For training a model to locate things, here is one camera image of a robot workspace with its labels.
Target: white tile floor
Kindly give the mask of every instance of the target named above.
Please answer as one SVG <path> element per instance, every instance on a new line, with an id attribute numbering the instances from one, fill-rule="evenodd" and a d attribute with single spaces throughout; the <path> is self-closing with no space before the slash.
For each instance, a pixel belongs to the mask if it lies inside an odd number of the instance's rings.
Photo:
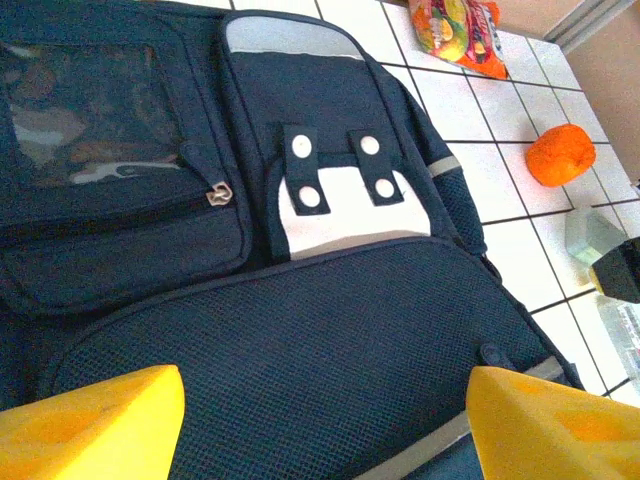
<path id="1" fill-rule="evenodd" d="M 404 7 L 376 0 L 185 1 L 302 13 L 351 33 L 454 142 L 485 222 L 488 255 L 506 287 L 575 362 L 588 391 L 640 406 L 599 319 L 597 294 L 563 246 L 564 213 L 581 205 L 597 205 L 627 235 L 640 236 L 640 201 L 556 45 L 499 32 L 510 80 L 495 81 L 424 53 Z M 542 187 L 526 168 L 525 152 L 538 135 L 566 122 L 599 143 L 595 166 L 564 189 Z"/>

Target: snap button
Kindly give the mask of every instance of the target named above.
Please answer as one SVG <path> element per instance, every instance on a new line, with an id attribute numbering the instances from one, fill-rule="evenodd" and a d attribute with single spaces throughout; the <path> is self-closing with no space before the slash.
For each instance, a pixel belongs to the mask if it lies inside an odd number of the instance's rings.
<path id="1" fill-rule="evenodd" d="M 375 155 L 380 151 L 380 143 L 374 137 L 367 135 L 360 139 L 360 148 L 367 155 Z"/>
<path id="2" fill-rule="evenodd" d="M 395 192 L 395 188 L 393 187 L 393 183 L 391 183 L 386 178 L 381 178 L 376 182 L 376 192 L 382 198 L 391 198 Z"/>
<path id="3" fill-rule="evenodd" d="M 320 194 L 313 187 L 302 187 L 298 191 L 298 197 L 305 206 L 314 208 L 320 205 Z"/>
<path id="4" fill-rule="evenodd" d="M 306 135 L 296 135 L 291 142 L 291 150 L 293 154 L 298 158 L 307 158 L 311 155 L 311 140 Z"/>

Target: candy package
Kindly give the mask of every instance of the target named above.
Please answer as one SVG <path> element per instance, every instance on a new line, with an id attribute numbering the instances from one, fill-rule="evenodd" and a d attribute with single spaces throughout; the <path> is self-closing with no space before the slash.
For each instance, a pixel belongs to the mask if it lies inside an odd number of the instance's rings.
<path id="1" fill-rule="evenodd" d="M 409 0 L 411 20 L 428 53 L 506 79 L 496 34 L 500 10 L 481 0 Z"/>

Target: white tile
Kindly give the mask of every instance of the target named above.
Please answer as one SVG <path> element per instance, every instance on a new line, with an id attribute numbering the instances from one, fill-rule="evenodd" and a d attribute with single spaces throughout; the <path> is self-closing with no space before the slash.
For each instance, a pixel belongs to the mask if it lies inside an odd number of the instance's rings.
<path id="1" fill-rule="evenodd" d="M 444 140 L 491 140 L 480 108 L 462 75 L 411 70 L 427 113 Z"/>
<path id="2" fill-rule="evenodd" d="M 189 5 L 200 5 L 201 7 L 231 8 L 229 0 L 176 0 Z"/>
<path id="3" fill-rule="evenodd" d="M 616 402 L 625 403 L 632 407 L 640 408 L 640 394 L 631 383 L 620 387 L 611 395 L 611 399 Z"/>
<path id="4" fill-rule="evenodd" d="M 595 210 L 604 218 L 609 220 L 609 222 L 611 222 L 611 224 L 618 230 L 620 230 L 621 232 L 624 231 L 624 228 L 622 227 L 620 220 L 618 220 L 618 216 L 616 215 L 616 212 L 613 210 L 612 206 L 605 205 L 604 207 L 596 207 Z"/>
<path id="5" fill-rule="evenodd" d="M 538 135 L 542 135 L 550 128 L 567 123 L 567 117 L 551 88 L 517 83 L 516 89 L 520 93 Z"/>
<path id="6" fill-rule="evenodd" d="M 587 341 L 587 346 L 591 350 L 596 365 L 602 374 L 605 386 L 613 388 L 627 378 L 627 373 L 607 333 L 607 329 L 600 319 L 597 307 L 597 298 L 599 296 L 598 293 L 590 293 L 571 300 L 569 304 Z"/>
<path id="7" fill-rule="evenodd" d="M 402 54 L 380 2 L 318 0 L 324 19 L 347 32 L 379 62 L 404 65 Z"/>
<path id="8" fill-rule="evenodd" d="M 554 89 L 554 92 L 571 123 L 584 128 L 594 142 L 608 141 L 607 135 L 600 126 L 598 117 L 596 117 L 584 93 L 558 89 Z"/>
<path id="9" fill-rule="evenodd" d="M 536 313 L 533 319 L 560 353 L 576 365 L 586 391 L 602 395 L 606 389 L 567 304 Z"/>
<path id="10" fill-rule="evenodd" d="M 478 77 L 469 81 L 497 141 L 527 142 L 538 138 L 512 83 Z"/>
<path id="11" fill-rule="evenodd" d="M 596 163 L 593 164 L 593 169 L 612 202 L 638 198 L 611 145 L 596 145 Z"/>
<path id="12" fill-rule="evenodd" d="M 460 67 L 429 55 L 425 51 L 411 23 L 409 9 L 399 5 L 391 5 L 390 3 L 383 3 L 383 6 L 387 11 L 391 26 L 409 66 L 442 70 L 444 72 L 462 72 Z"/>
<path id="13" fill-rule="evenodd" d="M 529 214 L 537 215 L 571 208 L 571 203 L 562 188 L 540 185 L 529 172 L 525 154 L 531 144 L 500 144 L 499 146 Z"/>
<path id="14" fill-rule="evenodd" d="M 571 297 L 593 288 L 587 272 L 588 267 L 573 258 L 564 243 L 565 213 L 538 217 L 533 224 L 556 272 L 565 296 Z"/>
<path id="15" fill-rule="evenodd" d="M 273 10 L 320 18 L 314 0 L 233 0 L 236 10 Z"/>
<path id="16" fill-rule="evenodd" d="M 502 46 L 504 63 L 513 80 L 549 84 L 525 37 L 501 31 L 498 32 L 498 37 Z"/>
<path id="17" fill-rule="evenodd" d="M 413 84 L 411 80 L 411 75 L 409 74 L 409 69 L 405 67 L 392 67 L 390 65 L 383 65 L 385 70 L 389 72 L 391 75 L 396 77 L 398 80 L 402 82 L 402 84 L 407 87 L 409 93 L 413 95 L 413 98 L 416 99 L 418 105 L 422 107 L 422 101 L 420 100 L 420 96 L 418 95 L 418 91 L 416 90 L 416 86 Z"/>
<path id="18" fill-rule="evenodd" d="M 509 177 L 498 147 L 493 144 L 449 144 L 478 207 L 480 220 L 491 222 L 527 214 Z"/>
<path id="19" fill-rule="evenodd" d="M 640 237 L 640 202 L 614 205 L 629 238 Z"/>
<path id="20" fill-rule="evenodd" d="M 564 188 L 576 208 L 609 203 L 592 168 L 571 180 Z"/>
<path id="21" fill-rule="evenodd" d="M 489 259 L 502 274 L 504 286 L 529 311 L 563 299 L 529 220 L 487 225 L 484 235 Z"/>
<path id="22" fill-rule="evenodd" d="M 533 38 L 529 39 L 529 43 L 551 85 L 555 87 L 580 88 L 569 62 L 558 45 L 534 40 Z"/>

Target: backpack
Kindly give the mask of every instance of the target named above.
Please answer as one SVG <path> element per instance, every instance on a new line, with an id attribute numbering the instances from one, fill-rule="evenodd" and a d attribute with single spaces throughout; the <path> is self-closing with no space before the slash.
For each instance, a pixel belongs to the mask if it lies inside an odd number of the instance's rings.
<path id="1" fill-rule="evenodd" d="M 476 365 L 581 388 L 428 115 L 346 32 L 168 2 L 0 16 L 6 406 L 176 364 L 171 478 L 353 478 L 463 414 Z"/>

